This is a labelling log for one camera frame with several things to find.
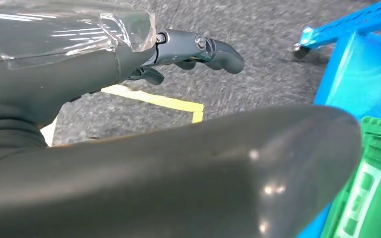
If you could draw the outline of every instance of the yellow floor marking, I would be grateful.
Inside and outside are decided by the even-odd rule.
[[[193,112],[192,123],[201,122],[203,119],[203,112]]]
[[[191,112],[193,113],[192,123],[201,122],[203,119],[203,104],[200,103],[193,103],[164,96],[152,95],[143,91],[132,91],[122,85],[113,85],[107,88],[103,88],[101,91],[125,98],[155,104],[161,107]]]

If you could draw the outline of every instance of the caster wheel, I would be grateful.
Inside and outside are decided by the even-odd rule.
[[[310,51],[310,48],[304,47],[299,43],[294,45],[293,56],[297,59],[304,58]]]

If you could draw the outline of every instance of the clear plastic cover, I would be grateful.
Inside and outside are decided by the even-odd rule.
[[[0,60],[10,68],[37,66],[128,45],[155,44],[155,17],[125,2],[0,0]]]

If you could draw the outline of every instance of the blue cart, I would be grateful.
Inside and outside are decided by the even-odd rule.
[[[295,56],[336,43],[314,104],[342,108],[358,120],[381,118],[381,1],[318,28],[306,27]],[[330,205],[299,234],[319,238]]]

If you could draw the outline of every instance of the robotic finger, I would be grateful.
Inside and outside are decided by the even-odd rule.
[[[240,73],[245,67],[243,57],[229,44],[204,37],[194,32],[162,30],[157,34],[156,52],[149,61],[137,69],[129,80],[147,79],[142,72],[154,72],[148,67],[175,64],[191,70],[196,63],[203,63],[212,70],[224,69],[228,73]],[[151,73],[152,84],[160,84],[162,74]]]

